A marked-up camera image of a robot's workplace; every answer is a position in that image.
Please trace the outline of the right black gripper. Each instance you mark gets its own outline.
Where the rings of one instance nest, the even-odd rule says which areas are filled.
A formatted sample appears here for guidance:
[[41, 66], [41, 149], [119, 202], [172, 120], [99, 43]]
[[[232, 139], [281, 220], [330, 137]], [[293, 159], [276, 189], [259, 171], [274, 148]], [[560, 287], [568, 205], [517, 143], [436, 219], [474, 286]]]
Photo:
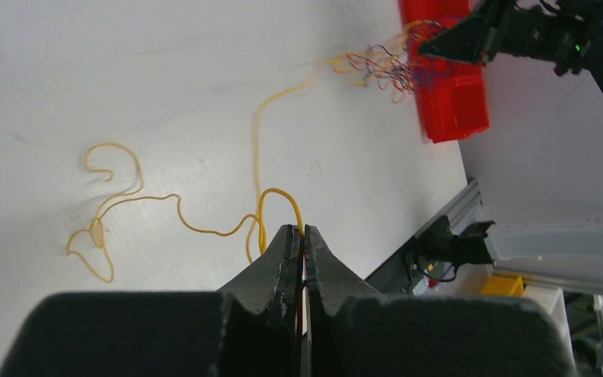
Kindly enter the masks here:
[[455, 26], [423, 42], [418, 53], [484, 65], [497, 53], [557, 65], [591, 65], [598, 45], [589, 24], [597, 1], [540, 1], [521, 8], [514, 0], [479, 1]]

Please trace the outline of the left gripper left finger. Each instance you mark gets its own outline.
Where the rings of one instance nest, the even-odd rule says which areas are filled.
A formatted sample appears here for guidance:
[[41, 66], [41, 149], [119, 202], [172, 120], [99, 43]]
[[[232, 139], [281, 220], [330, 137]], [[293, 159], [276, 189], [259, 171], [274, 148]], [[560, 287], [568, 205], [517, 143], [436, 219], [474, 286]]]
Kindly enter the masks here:
[[296, 376], [301, 235], [216, 291], [67, 292], [27, 316], [0, 376]]

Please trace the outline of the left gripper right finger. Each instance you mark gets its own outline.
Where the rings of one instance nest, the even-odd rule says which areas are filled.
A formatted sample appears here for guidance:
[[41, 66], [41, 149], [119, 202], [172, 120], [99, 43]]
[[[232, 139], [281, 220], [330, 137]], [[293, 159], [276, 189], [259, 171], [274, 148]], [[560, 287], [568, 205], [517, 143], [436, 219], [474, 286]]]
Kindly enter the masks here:
[[305, 228], [313, 376], [575, 376], [550, 316], [527, 298], [384, 295]]

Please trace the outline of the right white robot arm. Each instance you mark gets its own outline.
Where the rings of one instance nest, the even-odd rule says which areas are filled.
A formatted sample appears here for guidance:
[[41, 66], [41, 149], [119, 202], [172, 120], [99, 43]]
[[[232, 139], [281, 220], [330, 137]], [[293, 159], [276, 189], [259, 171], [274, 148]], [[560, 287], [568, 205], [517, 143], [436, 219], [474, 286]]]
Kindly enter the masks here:
[[497, 54], [554, 64], [554, 73], [588, 71], [603, 95], [603, 1], [481, 1], [454, 27], [423, 42], [426, 57], [481, 65]]

